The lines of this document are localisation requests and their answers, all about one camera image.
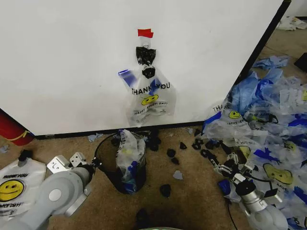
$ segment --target black debris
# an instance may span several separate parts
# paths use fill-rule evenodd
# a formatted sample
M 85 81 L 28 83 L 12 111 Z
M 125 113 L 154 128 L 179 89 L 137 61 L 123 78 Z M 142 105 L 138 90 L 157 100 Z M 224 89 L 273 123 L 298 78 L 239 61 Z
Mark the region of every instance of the black debris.
M 206 144 L 205 144 L 206 148 L 209 150 L 212 150 L 214 148 L 214 143 L 209 140 Z
M 159 145 L 161 144 L 161 139 L 158 137 L 159 130 L 158 129 L 152 129 L 150 134 L 147 136 L 147 139 L 145 141 L 146 147 L 149 147 L 152 151 L 158 151 Z
M 203 145 L 204 142 L 203 142 L 203 140 L 201 140 L 201 139 L 195 139 L 195 144 Z
M 155 152 L 157 152 L 158 150 L 159 150 L 159 145 L 158 144 L 149 144 L 149 149 L 151 150 L 151 151 L 155 151 Z
M 215 146 L 216 146 L 217 148 L 220 147 L 220 142 L 217 141 L 216 144 L 215 144 Z
M 168 149 L 168 150 L 167 150 L 167 155 L 168 155 L 169 157 L 174 157 L 175 154 L 176 154 L 176 151 L 175 151 L 175 150 L 173 150 L 173 149 Z
M 201 150 L 201 155 L 204 157 L 204 158 L 207 158 L 207 151 L 205 149 L 202 149 Z
M 194 136 L 196 137 L 199 133 L 201 133 L 201 131 L 199 129 L 195 130 Z
M 149 215 L 144 208 L 136 214 L 137 229 L 147 229 L 151 226 Z
M 179 147 L 181 150 L 186 150 L 187 149 L 187 146 L 183 143 L 183 142 L 180 142 L 180 147 Z
M 21 153 L 20 156 L 18 157 L 19 161 L 25 161 L 27 158 L 32 158 L 33 152 L 32 150 L 26 150 L 24 149 Z
M 171 160 L 174 164 L 179 165 L 179 160 L 176 157 L 173 157 Z
M 161 144 L 161 139 L 159 137 L 154 137 L 154 138 L 152 138 L 152 143 L 160 145 Z
M 151 137 L 157 137 L 159 134 L 159 130 L 158 129 L 152 129 L 150 130 L 150 135 Z
M 160 187 L 160 193 L 164 197 L 169 197 L 171 195 L 171 186 L 169 184 L 164 184 Z
M 195 150 L 200 150 L 201 149 L 201 145 L 200 144 L 192 144 L 192 147 L 195 149 Z

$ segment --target plastic bag in trash can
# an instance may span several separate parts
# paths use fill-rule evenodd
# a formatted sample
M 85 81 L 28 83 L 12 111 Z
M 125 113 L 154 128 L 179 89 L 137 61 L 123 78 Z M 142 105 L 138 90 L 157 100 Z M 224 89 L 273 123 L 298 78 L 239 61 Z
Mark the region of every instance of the plastic bag in trash can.
M 135 177 L 139 168 L 145 164 L 145 141 L 124 129 L 120 132 L 120 144 L 116 154 L 116 165 L 120 168 L 122 182 L 130 194 L 137 191 Z

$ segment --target smiley face logo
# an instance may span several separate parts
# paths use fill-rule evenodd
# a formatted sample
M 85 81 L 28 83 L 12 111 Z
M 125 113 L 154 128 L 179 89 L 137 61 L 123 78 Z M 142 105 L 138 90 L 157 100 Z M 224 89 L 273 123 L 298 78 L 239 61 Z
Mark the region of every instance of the smiley face logo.
M 0 185 L 0 202 L 17 198 L 24 190 L 24 184 L 17 180 L 9 180 Z
M 269 163 L 264 164 L 263 168 L 269 178 L 276 179 L 283 184 L 292 184 L 293 176 L 289 170 L 276 169 Z
M 284 147 L 289 149 L 289 150 L 292 150 L 292 151 L 295 151 L 295 149 L 296 149 L 296 145 L 292 141 L 285 141 Z
M 144 100 L 142 101 L 142 105 L 150 104 L 150 103 L 156 101 L 158 98 L 159 98 L 159 96 L 158 96 L 157 94 L 156 94 L 156 95 L 153 95 L 153 96 L 146 97 L 146 98 L 144 98 Z
M 241 117 L 241 114 L 237 111 L 231 111 L 228 115 L 231 119 L 237 119 Z

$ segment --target white panel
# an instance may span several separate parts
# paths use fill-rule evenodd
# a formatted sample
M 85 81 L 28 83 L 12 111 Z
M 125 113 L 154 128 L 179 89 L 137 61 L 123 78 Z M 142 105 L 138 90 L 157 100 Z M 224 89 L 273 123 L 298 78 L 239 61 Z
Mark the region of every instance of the white panel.
M 282 0 L 0 0 L 0 107 L 35 135 L 128 127 L 117 72 L 138 28 L 177 89 L 173 118 L 222 100 Z

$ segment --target crumpled plastic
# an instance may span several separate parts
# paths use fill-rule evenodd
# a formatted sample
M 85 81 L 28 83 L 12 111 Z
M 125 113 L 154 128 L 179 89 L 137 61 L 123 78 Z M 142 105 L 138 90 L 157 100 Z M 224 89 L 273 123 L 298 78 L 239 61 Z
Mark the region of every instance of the crumpled plastic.
M 237 110 L 241 115 L 258 100 L 264 100 L 262 92 L 272 89 L 282 76 L 281 69 L 271 69 L 263 79 L 259 79 L 256 72 L 251 71 L 246 79 L 233 86 L 230 95 L 232 98 L 230 107 Z
M 295 76 L 271 69 L 263 79 L 255 72 L 234 86 L 222 109 L 204 121 L 202 138 L 223 140 L 237 156 L 239 169 L 256 167 L 256 188 L 277 188 L 289 229 L 307 227 L 307 85 Z M 227 186 L 225 197 L 240 199 Z
M 287 66 L 289 61 L 289 56 L 280 56 L 277 57 L 275 55 L 270 56 L 269 58 L 260 59 L 256 61 L 253 67 L 259 67 L 261 69 L 274 69 L 279 67 Z

